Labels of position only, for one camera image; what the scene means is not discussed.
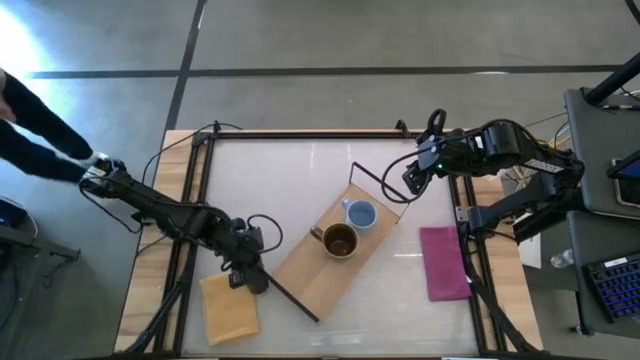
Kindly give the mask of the pink cloth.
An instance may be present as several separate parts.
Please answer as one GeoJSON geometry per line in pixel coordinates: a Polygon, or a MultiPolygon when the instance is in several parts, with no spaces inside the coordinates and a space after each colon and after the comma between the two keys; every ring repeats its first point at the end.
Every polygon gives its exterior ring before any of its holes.
{"type": "Polygon", "coordinates": [[[420,245],[431,302],[457,301],[471,295],[457,229],[422,227],[420,245]]]}

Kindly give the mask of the black aluminium table frame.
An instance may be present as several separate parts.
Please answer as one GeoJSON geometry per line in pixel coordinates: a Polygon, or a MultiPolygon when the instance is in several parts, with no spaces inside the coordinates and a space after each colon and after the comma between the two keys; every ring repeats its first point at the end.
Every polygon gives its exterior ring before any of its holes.
{"type": "MultiPolygon", "coordinates": [[[[400,129],[342,130],[217,130],[206,126],[202,130],[168,130],[163,147],[154,157],[157,167],[152,186],[171,198],[200,203],[204,201],[212,168],[214,146],[223,140],[320,140],[345,139],[412,139],[416,131],[400,129]]],[[[524,270],[514,242],[503,229],[499,239],[480,247],[472,257],[475,269],[514,327],[532,346],[540,348],[542,340],[535,318],[524,270]]],[[[114,354],[123,356],[142,334],[153,314],[176,286],[184,269],[194,264],[196,248],[188,243],[163,245],[148,259],[136,259],[127,290],[124,310],[114,344],[114,354]]],[[[143,360],[179,358],[186,324],[187,300],[190,293],[183,289],[170,306],[150,343],[140,354],[143,360]]]]}

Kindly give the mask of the black stand pole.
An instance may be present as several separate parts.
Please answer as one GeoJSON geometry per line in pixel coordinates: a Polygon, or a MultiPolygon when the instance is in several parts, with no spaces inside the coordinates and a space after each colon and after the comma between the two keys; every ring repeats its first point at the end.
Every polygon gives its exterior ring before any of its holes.
{"type": "Polygon", "coordinates": [[[600,105],[616,90],[640,74],[640,52],[609,75],[595,88],[589,90],[584,99],[590,105],[600,105]]]}

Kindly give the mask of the black tablet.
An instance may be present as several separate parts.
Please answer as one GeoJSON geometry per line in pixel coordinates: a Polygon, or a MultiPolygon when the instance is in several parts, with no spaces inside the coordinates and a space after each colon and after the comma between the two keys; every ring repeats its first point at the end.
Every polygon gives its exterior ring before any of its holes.
{"type": "Polygon", "coordinates": [[[640,150],[622,159],[612,159],[606,175],[613,180],[619,204],[640,208],[640,150]]]}

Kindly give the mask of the grey side desk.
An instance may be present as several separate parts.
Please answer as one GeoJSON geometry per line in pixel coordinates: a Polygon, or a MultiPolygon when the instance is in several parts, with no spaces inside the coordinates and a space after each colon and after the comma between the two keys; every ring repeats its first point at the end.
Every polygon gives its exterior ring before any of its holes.
{"type": "Polygon", "coordinates": [[[578,89],[564,93],[573,150],[585,165],[581,191],[585,208],[596,214],[640,219],[640,207],[617,201],[614,181],[606,171],[614,158],[623,159],[640,150],[640,110],[635,101],[615,95],[618,110],[602,109],[585,101],[578,89]]]}
{"type": "Polygon", "coordinates": [[[587,286],[582,267],[640,253],[640,221],[571,211],[567,214],[574,253],[580,325],[594,332],[640,339],[640,316],[609,323],[587,286]]]}

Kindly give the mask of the clear plastic water bottle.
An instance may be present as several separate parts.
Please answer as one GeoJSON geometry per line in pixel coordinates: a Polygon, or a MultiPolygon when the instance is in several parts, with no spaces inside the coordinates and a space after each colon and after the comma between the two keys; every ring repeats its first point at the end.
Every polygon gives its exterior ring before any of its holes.
{"type": "Polygon", "coordinates": [[[550,258],[550,264],[557,269],[569,267],[575,263],[572,249],[564,250],[550,258]]]}

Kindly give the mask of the yellow cloth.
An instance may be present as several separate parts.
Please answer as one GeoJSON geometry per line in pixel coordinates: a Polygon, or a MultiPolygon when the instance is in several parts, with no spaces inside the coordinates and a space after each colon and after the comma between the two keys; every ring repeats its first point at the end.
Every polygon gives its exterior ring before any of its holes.
{"type": "Polygon", "coordinates": [[[200,288],[210,345],[236,342],[260,332],[256,297],[246,285],[231,288],[227,275],[215,275],[202,279],[200,288]]]}

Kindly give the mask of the person's arm in black sleeve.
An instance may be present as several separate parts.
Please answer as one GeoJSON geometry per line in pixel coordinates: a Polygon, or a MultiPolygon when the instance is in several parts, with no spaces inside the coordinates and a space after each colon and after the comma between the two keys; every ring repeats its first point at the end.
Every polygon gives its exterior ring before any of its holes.
{"type": "Polygon", "coordinates": [[[30,176],[77,184],[107,158],[0,68],[0,159],[30,176]]]}

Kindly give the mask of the brown ceramic mug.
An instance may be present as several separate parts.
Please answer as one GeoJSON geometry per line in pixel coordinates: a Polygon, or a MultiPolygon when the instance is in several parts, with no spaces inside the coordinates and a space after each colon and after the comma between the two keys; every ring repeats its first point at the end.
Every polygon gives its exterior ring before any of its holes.
{"type": "Polygon", "coordinates": [[[348,259],[359,246],[358,233],[346,223],[334,223],[326,228],[314,226],[310,234],[322,244],[327,255],[336,259],[348,259]]]}

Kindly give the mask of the light blue ceramic mug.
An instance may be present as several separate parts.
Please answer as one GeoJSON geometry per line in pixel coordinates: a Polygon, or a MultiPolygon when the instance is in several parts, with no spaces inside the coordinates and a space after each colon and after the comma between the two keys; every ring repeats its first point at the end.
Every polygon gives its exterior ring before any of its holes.
{"type": "Polygon", "coordinates": [[[377,209],[371,202],[343,198],[341,206],[344,210],[346,223],[358,232],[366,232],[376,224],[377,209]]]}

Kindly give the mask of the black floor stand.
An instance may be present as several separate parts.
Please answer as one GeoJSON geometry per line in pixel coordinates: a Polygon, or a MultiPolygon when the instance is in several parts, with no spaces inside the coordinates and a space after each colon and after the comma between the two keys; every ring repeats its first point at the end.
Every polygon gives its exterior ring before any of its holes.
{"type": "Polygon", "coordinates": [[[23,248],[61,258],[59,264],[43,275],[43,287],[52,287],[56,274],[80,258],[81,251],[39,237],[35,217],[20,203],[0,195],[0,245],[23,248]]]}

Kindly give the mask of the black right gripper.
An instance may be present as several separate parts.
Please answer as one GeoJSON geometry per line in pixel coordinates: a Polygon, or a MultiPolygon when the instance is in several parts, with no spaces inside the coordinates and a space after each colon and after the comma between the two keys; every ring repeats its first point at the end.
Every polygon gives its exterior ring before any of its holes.
{"type": "MultiPolygon", "coordinates": [[[[451,160],[444,150],[449,138],[445,134],[433,134],[424,132],[417,139],[417,170],[416,176],[421,178],[420,194],[423,194],[433,176],[444,177],[453,173],[451,160]]],[[[402,174],[402,179],[407,189],[414,193],[414,170],[407,166],[402,174]]]]}

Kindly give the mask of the black backlit keyboard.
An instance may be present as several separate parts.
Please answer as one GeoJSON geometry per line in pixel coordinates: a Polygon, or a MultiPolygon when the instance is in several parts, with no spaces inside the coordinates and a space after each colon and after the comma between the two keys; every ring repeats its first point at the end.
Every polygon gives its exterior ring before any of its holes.
{"type": "Polygon", "coordinates": [[[640,253],[592,263],[582,271],[609,323],[640,316],[640,253]]]}

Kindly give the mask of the black metal wood shelf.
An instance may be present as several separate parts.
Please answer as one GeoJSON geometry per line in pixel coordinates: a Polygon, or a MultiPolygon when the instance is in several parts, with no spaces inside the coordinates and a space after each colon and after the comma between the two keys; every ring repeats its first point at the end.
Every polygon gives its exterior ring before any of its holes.
{"type": "Polygon", "coordinates": [[[380,165],[365,160],[351,167],[327,165],[298,178],[269,184],[255,196],[256,210],[274,218],[283,229],[281,246],[263,256],[271,276],[287,292],[270,287],[258,300],[261,323],[291,325],[353,317],[348,303],[365,304],[365,295],[353,287],[373,271],[372,258],[388,242],[400,221],[400,205],[383,198],[380,165]],[[372,228],[358,233],[354,255],[337,259],[328,255],[310,230],[322,230],[346,221],[342,201],[366,200],[377,211],[372,228]]]}

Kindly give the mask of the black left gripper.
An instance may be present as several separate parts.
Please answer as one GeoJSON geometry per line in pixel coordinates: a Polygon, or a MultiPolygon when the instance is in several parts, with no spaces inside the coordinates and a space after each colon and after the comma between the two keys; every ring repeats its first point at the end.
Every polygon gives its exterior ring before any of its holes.
{"type": "MultiPolygon", "coordinates": [[[[257,264],[263,250],[264,241],[259,227],[249,226],[244,230],[227,232],[219,240],[219,255],[223,258],[221,270],[244,272],[257,264]]],[[[247,286],[255,295],[264,293],[270,283],[270,275],[264,269],[259,273],[247,275],[247,286]]]]}

